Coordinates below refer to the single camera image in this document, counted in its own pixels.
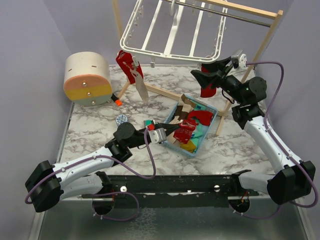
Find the red nordic pattern sock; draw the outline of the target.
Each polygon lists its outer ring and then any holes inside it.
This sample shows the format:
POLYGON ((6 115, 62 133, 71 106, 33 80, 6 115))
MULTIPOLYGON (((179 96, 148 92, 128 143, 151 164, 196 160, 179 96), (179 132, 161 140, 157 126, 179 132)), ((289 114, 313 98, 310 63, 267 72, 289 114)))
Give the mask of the red nordic pattern sock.
POLYGON ((184 119, 180 125, 181 128, 174 131, 173 137, 180 143, 186 144, 191 139, 197 123, 194 119, 184 119))

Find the red snowflake sock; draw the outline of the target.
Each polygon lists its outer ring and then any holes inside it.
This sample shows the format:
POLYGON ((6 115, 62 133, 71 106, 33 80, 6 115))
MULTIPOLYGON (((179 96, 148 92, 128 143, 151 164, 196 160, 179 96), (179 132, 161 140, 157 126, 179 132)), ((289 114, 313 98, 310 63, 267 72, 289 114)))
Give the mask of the red snowflake sock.
MULTIPOLYGON (((201 65, 201 71, 204 73, 210 73, 210 71, 205 67, 204 64, 201 65)), ((206 87, 206 88, 202 88, 200 89, 200 97, 201 98, 210 98, 213 97, 217 92, 216 88, 211 88, 210 86, 206 87)))

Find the red beige reindeer sock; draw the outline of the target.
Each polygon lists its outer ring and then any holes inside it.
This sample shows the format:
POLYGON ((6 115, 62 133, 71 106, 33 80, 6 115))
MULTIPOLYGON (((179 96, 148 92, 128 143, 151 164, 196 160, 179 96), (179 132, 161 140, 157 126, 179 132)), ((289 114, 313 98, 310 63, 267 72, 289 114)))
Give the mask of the red beige reindeer sock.
POLYGON ((132 57, 133 63, 132 63, 132 70, 130 71, 135 79, 135 87, 137 92, 139 93, 139 96, 141 97, 142 101, 147 104, 149 101, 149 94, 147 87, 144 83, 144 77, 142 73, 139 73, 139 61, 135 56, 132 57))

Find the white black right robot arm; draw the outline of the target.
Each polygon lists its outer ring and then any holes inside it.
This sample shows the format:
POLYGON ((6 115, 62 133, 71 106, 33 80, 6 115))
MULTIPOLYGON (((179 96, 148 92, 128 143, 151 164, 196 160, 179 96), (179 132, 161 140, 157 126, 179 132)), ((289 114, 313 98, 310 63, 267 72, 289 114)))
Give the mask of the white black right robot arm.
POLYGON ((230 191, 236 196, 247 190, 268 194, 277 205, 314 192, 315 199, 309 204, 309 207, 313 207, 319 200, 313 182, 315 165, 311 161, 303 161, 281 140, 268 121, 269 113, 260 109, 259 102, 267 97, 266 80, 255 76, 241 82, 230 74, 232 69, 241 66, 248 66, 246 60, 229 57, 206 64, 206 71, 191 71, 201 88, 220 88, 237 102, 232 108, 233 120, 258 144, 275 173, 268 175, 241 171, 237 174, 237 179, 230 182, 230 191))

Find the red santa sock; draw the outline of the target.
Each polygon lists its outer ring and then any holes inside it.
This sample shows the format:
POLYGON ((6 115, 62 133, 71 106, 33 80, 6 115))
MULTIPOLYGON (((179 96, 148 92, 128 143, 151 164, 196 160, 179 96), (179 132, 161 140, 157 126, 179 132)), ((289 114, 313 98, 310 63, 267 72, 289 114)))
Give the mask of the red santa sock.
POLYGON ((130 84, 134 84, 138 76, 140 76, 142 79, 144 78, 140 63, 136 58, 133 59, 133 56, 129 52, 120 50, 115 60, 124 74, 127 76, 130 84))

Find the white plastic clip hanger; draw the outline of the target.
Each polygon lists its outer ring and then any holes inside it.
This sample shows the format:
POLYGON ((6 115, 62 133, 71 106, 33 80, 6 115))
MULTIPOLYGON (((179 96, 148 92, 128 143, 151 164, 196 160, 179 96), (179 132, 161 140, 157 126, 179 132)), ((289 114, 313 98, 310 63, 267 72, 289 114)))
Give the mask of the white plastic clip hanger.
POLYGON ((134 61, 212 63, 220 57, 225 7, 195 0, 138 0, 119 45, 134 61))

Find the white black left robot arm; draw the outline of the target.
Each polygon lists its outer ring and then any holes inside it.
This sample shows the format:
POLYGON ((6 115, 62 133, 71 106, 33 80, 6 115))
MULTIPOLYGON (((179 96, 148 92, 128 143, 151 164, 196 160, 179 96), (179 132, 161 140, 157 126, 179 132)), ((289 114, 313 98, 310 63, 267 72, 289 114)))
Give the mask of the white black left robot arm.
POLYGON ((156 123, 137 130, 131 123, 124 122, 117 127, 108 143, 92 153, 65 163, 40 162, 24 184, 27 190, 24 202, 41 213, 60 200, 76 195, 106 197, 111 186, 99 176, 98 171, 116 165, 143 179, 152 179, 154 175, 142 175, 125 165, 124 162, 133 155, 130 150, 142 145, 160 144, 180 128, 179 123, 156 123))

